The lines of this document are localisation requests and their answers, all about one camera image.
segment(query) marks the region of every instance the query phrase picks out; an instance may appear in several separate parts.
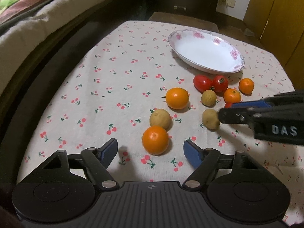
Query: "small orange citrus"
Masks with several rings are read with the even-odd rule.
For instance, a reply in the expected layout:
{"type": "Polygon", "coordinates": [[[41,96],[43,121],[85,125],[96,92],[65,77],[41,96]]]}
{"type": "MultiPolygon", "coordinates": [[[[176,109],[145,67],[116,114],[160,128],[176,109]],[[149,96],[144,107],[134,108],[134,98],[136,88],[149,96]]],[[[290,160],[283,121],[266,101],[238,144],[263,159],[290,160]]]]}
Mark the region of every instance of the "small orange citrus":
{"type": "Polygon", "coordinates": [[[249,78],[244,78],[240,80],[239,90],[244,94],[252,93],[254,89],[254,82],[249,78]]]}
{"type": "Polygon", "coordinates": [[[168,133],[160,126],[149,127],[143,133],[142,144],[148,153],[153,155],[162,154],[169,145],[168,133]]]}
{"type": "Polygon", "coordinates": [[[226,103],[239,103],[241,102],[241,94],[235,89],[228,88],[224,92],[224,100],[226,103]]]}
{"type": "Polygon", "coordinates": [[[174,87],[168,90],[165,98],[167,105],[175,110],[181,110],[185,108],[189,102],[188,92],[180,87],[174,87]]]}

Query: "red cherry tomato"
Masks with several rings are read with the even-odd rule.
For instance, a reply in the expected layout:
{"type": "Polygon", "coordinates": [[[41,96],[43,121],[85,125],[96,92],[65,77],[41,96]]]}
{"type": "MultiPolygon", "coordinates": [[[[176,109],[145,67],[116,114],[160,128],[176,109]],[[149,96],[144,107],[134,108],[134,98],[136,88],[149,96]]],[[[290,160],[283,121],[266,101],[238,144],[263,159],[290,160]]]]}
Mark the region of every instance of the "red cherry tomato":
{"type": "Polygon", "coordinates": [[[193,79],[193,84],[199,92],[203,93],[204,91],[210,89],[212,86],[212,80],[210,80],[207,76],[197,75],[193,79]]]}
{"type": "Polygon", "coordinates": [[[232,106],[232,103],[226,103],[224,108],[230,108],[232,106]]]}
{"type": "Polygon", "coordinates": [[[228,88],[228,80],[223,75],[217,75],[214,77],[212,81],[211,90],[215,91],[216,93],[222,93],[226,91],[228,88]]]}

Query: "tablecloth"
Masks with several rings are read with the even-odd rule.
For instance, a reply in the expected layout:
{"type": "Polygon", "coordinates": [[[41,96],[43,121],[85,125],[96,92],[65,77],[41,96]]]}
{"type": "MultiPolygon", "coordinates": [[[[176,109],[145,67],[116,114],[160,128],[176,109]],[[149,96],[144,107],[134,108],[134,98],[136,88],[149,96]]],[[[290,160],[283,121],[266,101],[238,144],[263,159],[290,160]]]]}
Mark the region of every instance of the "tablecloth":
{"type": "MultiPolygon", "coordinates": [[[[183,155],[183,142],[190,139],[201,148],[212,147],[223,154],[246,151],[289,188],[291,204],[284,221],[303,221],[303,147],[255,140],[246,125],[221,124],[216,132],[204,127],[202,113],[206,107],[201,104],[193,78],[206,73],[183,62],[168,43],[172,31],[185,28],[188,27],[128,21],[93,47],[45,109],[25,152],[18,181],[58,149],[75,154],[88,147],[98,148],[114,137],[119,152],[108,171],[120,184],[164,180],[182,183],[193,171],[183,155]],[[161,98],[173,87],[188,91],[190,103],[186,111],[171,110],[161,98]],[[151,113],[160,108],[172,117],[173,125],[168,131],[171,140],[165,154],[153,156],[143,148],[141,137],[149,127],[151,113]]],[[[233,44],[245,57],[244,69],[227,75],[231,88],[237,88],[241,78],[254,81],[252,95],[242,95],[243,101],[294,90],[271,53],[214,34],[233,44]]],[[[214,109],[219,110],[224,104],[218,96],[214,109]]]]}

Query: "white lettering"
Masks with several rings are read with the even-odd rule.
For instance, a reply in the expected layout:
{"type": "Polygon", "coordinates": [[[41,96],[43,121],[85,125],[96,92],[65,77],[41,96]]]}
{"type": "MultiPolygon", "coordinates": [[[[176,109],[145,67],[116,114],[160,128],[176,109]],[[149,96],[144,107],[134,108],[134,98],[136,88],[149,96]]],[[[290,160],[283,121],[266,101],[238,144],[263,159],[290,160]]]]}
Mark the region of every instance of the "white lettering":
{"type": "Polygon", "coordinates": [[[285,126],[282,126],[281,134],[286,134],[286,135],[288,135],[287,129],[285,128],[285,126]]]}
{"type": "Polygon", "coordinates": [[[272,132],[277,135],[279,133],[279,128],[276,125],[273,125],[272,132]]]}
{"type": "Polygon", "coordinates": [[[292,131],[292,132],[290,132],[290,134],[292,135],[292,136],[296,136],[297,135],[297,128],[295,127],[295,126],[291,126],[290,127],[290,130],[292,131]]]}

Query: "drawer handle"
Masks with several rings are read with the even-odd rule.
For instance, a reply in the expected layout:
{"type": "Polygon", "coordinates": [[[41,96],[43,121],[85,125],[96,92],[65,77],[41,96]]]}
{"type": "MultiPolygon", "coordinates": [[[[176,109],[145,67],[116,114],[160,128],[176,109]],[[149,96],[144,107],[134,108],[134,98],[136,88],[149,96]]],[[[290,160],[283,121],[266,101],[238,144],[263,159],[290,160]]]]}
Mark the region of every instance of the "drawer handle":
{"type": "Polygon", "coordinates": [[[186,10],[187,10],[187,8],[186,8],[186,7],[174,6],[174,9],[178,9],[178,8],[181,8],[181,9],[183,9],[184,11],[186,11],[186,10]]]}

